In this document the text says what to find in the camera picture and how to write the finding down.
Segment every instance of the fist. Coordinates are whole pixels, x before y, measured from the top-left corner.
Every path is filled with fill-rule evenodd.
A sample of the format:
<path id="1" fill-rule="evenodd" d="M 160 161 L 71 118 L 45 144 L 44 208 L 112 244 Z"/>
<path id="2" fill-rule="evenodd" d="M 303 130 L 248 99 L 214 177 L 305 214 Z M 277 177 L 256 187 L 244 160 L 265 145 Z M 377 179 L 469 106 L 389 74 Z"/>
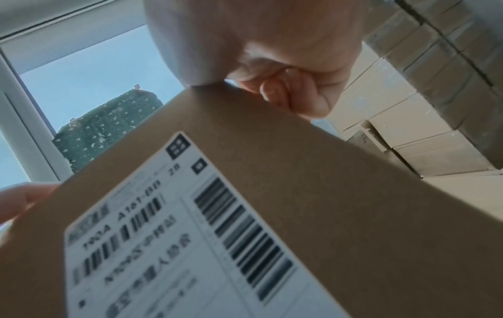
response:
<path id="1" fill-rule="evenodd" d="M 232 79 L 307 118 L 327 116 L 361 51 L 365 0 L 145 0 L 184 84 Z"/>

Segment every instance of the stack of cardboard boxes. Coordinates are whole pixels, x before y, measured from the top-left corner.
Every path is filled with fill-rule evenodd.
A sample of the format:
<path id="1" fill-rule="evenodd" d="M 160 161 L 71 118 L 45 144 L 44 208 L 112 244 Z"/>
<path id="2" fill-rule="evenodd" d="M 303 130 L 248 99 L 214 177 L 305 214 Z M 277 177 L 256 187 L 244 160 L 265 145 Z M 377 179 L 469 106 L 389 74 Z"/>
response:
<path id="1" fill-rule="evenodd" d="M 370 1 L 329 120 L 342 139 L 503 217 L 503 43 L 462 1 Z"/>

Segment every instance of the ceiling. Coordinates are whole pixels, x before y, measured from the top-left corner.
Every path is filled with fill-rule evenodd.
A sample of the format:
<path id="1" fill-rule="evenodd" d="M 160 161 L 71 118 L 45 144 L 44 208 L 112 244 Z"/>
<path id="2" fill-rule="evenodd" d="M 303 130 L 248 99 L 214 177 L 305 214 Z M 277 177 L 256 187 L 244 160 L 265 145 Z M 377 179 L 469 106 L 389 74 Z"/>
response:
<path id="1" fill-rule="evenodd" d="M 0 38 L 103 0 L 0 0 Z"/>

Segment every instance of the barcode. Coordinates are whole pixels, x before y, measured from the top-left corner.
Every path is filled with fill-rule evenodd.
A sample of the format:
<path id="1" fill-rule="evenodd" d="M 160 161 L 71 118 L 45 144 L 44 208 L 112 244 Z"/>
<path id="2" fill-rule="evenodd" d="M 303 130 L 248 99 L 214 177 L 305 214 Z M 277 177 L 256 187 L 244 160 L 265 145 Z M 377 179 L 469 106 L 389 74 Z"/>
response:
<path id="1" fill-rule="evenodd" d="M 128 241 L 131 235 L 138 232 L 143 225 L 152 220 L 162 208 L 164 201 L 162 196 L 153 198 L 145 207 L 133 217 L 129 224 L 126 223 L 120 227 L 119 232 L 112 235 L 107 241 L 101 244 L 91 253 L 79 266 L 73 270 L 73 283 L 77 286 L 84 278 L 98 270 L 100 265 L 120 248 L 121 244 Z"/>
<path id="2" fill-rule="evenodd" d="M 220 178 L 208 183 L 194 195 L 194 202 L 249 286 L 267 305 L 295 270 L 293 262 Z"/>

